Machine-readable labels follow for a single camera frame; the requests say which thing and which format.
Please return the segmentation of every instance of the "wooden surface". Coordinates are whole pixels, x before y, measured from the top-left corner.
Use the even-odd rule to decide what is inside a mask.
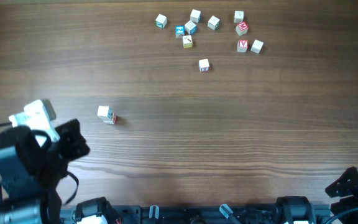
[[[193,8],[202,21],[183,49],[174,27]],[[235,10],[250,26],[242,37]],[[240,38],[263,41],[261,54],[237,53]],[[325,187],[358,167],[358,2],[0,6],[0,123],[40,98],[54,125],[78,118],[91,147],[69,167],[80,178],[72,205],[329,203]],[[61,182],[62,199],[74,186]]]

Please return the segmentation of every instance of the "blue and white cube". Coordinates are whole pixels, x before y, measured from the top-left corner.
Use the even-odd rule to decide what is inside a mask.
[[[167,25],[167,17],[164,15],[159,14],[157,16],[157,18],[155,19],[155,24],[159,27],[159,28],[164,28],[165,25]]]
[[[199,23],[201,19],[201,11],[193,9],[190,14],[190,20]]]
[[[175,33],[177,38],[182,38],[185,35],[185,26],[176,26]]]
[[[191,35],[191,34],[194,34],[196,32],[197,26],[193,21],[188,21],[185,24],[185,30],[186,30],[187,33],[189,33]]]

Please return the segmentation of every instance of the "stacked block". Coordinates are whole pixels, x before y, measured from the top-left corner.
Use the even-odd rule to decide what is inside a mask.
[[[234,12],[234,23],[240,23],[244,20],[244,12],[236,11]]]
[[[208,27],[212,30],[216,30],[219,26],[219,22],[220,20],[217,17],[212,16],[208,21]]]
[[[200,72],[208,72],[209,71],[208,59],[199,60],[198,67],[200,68]]]
[[[188,48],[193,46],[193,40],[191,39],[191,35],[183,36],[183,47]]]
[[[262,49],[263,45],[264,45],[264,43],[262,41],[255,40],[254,44],[252,44],[251,51],[259,54],[259,52]]]
[[[182,38],[185,35],[185,26],[176,26],[175,33],[177,38]]]
[[[241,22],[239,24],[236,25],[236,32],[239,35],[243,35],[246,34],[248,32],[248,25],[246,22]]]
[[[247,52],[248,40],[239,40],[237,44],[237,52]]]
[[[190,21],[199,23],[201,19],[201,11],[193,9],[190,14]]]
[[[186,24],[185,24],[185,30],[187,31],[188,34],[194,34],[197,30],[197,26],[194,22],[192,21],[188,21]]]
[[[115,124],[117,120],[116,114],[109,106],[99,106],[98,117],[106,124]]]
[[[157,18],[155,19],[155,24],[159,27],[159,28],[164,28],[165,25],[167,25],[167,17],[163,16],[161,14],[159,14],[157,16]]]

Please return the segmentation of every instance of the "cube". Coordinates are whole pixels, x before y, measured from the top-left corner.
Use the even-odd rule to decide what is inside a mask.
[[[115,124],[117,116],[109,106],[99,106],[98,117],[106,124]]]
[[[212,16],[208,21],[208,27],[212,30],[216,30],[219,26],[219,22],[220,20],[217,17]]]
[[[176,26],[175,33],[177,38],[182,38],[185,35],[185,26]]]
[[[193,46],[193,40],[191,39],[191,35],[183,36],[183,47],[188,48]]]
[[[247,52],[248,49],[248,40],[239,40],[237,44],[237,52]]]
[[[185,30],[187,31],[188,34],[194,34],[197,30],[197,26],[194,22],[192,21],[188,21],[186,24],[185,24]]]
[[[255,40],[254,44],[252,44],[251,51],[259,54],[263,45],[264,45],[264,43],[262,41]]]
[[[199,23],[200,19],[201,19],[201,11],[193,9],[191,14],[190,14],[190,20],[192,22]]]
[[[236,32],[239,34],[239,35],[243,35],[243,34],[246,34],[248,31],[248,25],[246,22],[241,22],[239,24],[236,25]]]
[[[234,23],[240,23],[244,20],[244,12],[236,11],[234,12]]]
[[[208,59],[199,60],[198,67],[200,68],[200,72],[208,72],[209,71]]]
[[[155,19],[155,23],[159,28],[164,28],[167,25],[167,17],[159,14]]]

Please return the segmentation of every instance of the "wooden table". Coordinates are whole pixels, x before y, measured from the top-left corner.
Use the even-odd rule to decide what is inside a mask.
[[[202,20],[184,49],[174,28],[193,8]],[[250,26],[241,37],[235,10]],[[237,53],[240,38],[263,41],[261,54]],[[78,118],[91,147],[70,164],[71,205],[330,203],[325,187],[358,167],[358,2],[0,6],[0,123],[42,98],[54,125]],[[114,107],[117,125],[99,105]],[[65,200],[74,188],[68,179],[58,191]]]

